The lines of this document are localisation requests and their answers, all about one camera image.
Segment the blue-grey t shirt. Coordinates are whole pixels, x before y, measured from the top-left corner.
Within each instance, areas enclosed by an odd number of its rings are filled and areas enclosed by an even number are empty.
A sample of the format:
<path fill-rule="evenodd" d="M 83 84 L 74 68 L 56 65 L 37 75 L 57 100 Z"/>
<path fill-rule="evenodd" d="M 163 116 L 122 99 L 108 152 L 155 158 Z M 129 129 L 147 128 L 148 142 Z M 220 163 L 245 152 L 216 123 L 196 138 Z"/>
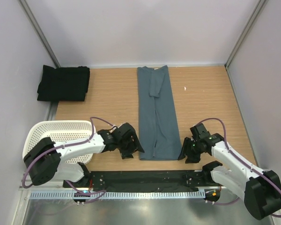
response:
<path fill-rule="evenodd" d="M 182 145 L 167 66 L 137 68 L 140 160 L 177 160 Z"/>

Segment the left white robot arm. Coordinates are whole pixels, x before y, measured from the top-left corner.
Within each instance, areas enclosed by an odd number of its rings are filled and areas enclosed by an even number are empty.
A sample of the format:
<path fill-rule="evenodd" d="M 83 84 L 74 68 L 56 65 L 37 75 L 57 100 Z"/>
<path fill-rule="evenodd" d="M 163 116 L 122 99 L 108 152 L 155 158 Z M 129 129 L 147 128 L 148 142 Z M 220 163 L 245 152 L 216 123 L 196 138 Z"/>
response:
<path fill-rule="evenodd" d="M 29 132 L 22 153 L 26 166 L 22 186 L 28 188 L 25 181 L 30 178 L 33 186 L 67 180 L 86 187 L 90 182 L 86 164 L 93 155 L 114 150 L 119 150 L 122 159 L 144 151 L 129 123 L 99 131 L 86 120 L 37 123 Z"/>

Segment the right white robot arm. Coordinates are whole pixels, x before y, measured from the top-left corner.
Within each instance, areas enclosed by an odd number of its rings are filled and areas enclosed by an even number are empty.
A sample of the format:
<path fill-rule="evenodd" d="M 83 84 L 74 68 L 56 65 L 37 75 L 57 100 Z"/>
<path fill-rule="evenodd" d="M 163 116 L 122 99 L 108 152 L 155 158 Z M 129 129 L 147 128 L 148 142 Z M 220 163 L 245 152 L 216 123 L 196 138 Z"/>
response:
<path fill-rule="evenodd" d="M 206 185 L 226 187 L 244 202 L 247 211 L 257 220 L 274 215 L 281 210 L 281 181 L 274 171 L 261 169 L 226 141 L 224 135 L 210 134 L 204 124 L 190 128 L 192 136 L 186 137 L 179 159 L 186 163 L 198 163 L 207 153 L 215 161 L 202 167 L 202 180 Z"/>

